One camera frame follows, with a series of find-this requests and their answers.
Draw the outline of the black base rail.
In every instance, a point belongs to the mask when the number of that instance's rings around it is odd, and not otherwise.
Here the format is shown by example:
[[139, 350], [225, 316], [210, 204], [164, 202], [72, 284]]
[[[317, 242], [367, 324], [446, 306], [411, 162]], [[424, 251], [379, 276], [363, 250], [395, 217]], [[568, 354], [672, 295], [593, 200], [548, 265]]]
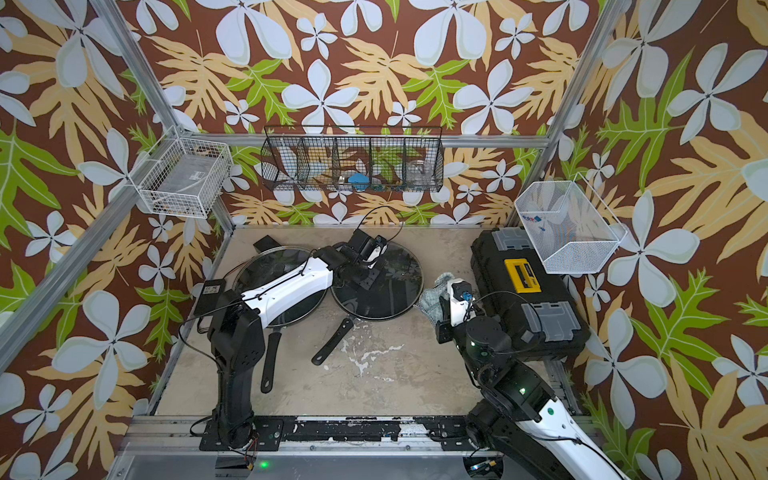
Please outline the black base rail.
[[317, 447], [320, 443], [350, 446], [424, 443], [440, 451], [475, 449], [467, 423], [460, 415], [427, 416], [255, 416], [230, 440], [206, 422], [197, 436], [204, 452], [286, 451], [291, 444]]

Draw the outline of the large black frying pan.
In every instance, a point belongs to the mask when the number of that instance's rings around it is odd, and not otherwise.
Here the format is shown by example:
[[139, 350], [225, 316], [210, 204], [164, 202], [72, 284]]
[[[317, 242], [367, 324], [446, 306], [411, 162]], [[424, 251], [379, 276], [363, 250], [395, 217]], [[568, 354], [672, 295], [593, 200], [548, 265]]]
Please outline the large black frying pan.
[[[299, 267], [310, 256], [310, 251], [301, 247], [278, 246], [264, 250], [253, 257], [237, 274], [234, 291], [245, 295], [247, 291], [262, 287]], [[281, 330], [302, 321], [316, 310], [324, 300], [326, 291], [316, 292], [278, 315], [269, 324], [266, 354], [260, 389], [264, 394], [273, 388], [277, 351], [282, 336]]]

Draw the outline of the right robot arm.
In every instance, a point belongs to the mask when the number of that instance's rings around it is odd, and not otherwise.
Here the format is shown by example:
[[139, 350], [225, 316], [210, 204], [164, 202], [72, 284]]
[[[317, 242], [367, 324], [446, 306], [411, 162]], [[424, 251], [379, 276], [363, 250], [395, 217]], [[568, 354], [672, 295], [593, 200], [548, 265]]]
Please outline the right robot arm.
[[438, 301], [436, 336], [453, 341], [482, 400], [466, 416], [471, 443], [495, 450], [537, 479], [625, 479], [627, 475], [573, 419], [563, 401], [518, 359], [494, 317], [465, 301], [457, 314]]

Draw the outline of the green microfibre cloth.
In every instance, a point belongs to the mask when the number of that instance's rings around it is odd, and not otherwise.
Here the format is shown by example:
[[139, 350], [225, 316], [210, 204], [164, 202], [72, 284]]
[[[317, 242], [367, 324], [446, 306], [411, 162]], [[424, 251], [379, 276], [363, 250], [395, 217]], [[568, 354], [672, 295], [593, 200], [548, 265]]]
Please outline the green microfibre cloth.
[[456, 277], [450, 272], [441, 274], [432, 288], [425, 288], [418, 300], [418, 309], [433, 326], [450, 318], [448, 283]]

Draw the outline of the white mesh basket right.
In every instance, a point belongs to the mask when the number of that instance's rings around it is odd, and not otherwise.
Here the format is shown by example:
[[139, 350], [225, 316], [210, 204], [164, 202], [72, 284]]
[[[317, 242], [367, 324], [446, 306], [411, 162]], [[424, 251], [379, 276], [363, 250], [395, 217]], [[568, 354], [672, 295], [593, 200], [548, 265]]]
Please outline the white mesh basket right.
[[581, 174], [531, 183], [515, 208], [545, 271], [553, 275], [599, 273], [629, 233]]

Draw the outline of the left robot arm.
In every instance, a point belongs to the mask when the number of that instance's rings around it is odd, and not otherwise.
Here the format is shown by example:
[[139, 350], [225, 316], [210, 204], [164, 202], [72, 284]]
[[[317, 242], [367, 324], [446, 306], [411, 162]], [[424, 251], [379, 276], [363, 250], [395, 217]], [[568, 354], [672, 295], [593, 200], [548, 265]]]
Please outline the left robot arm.
[[386, 240], [357, 232], [347, 242], [306, 250], [278, 246], [248, 261], [229, 290], [221, 291], [207, 330], [217, 365], [218, 400], [204, 438], [212, 447], [242, 451], [262, 435], [254, 426], [253, 370], [269, 351], [266, 329], [310, 299], [322, 300], [335, 285], [366, 291], [368, 277], [389, 252]]

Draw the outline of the black yellow toolbox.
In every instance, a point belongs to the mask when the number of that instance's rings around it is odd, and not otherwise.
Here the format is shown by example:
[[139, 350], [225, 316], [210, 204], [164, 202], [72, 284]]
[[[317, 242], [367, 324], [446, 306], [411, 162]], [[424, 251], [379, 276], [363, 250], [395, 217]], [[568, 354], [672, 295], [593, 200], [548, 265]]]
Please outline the black yellow toolbox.
[[521, 227], [483, 230], [471, 244], [482, 309], [500, 320], [524, 361], [562, 360], [582, 352], [589, 327], [564, 280], [545, 271]]

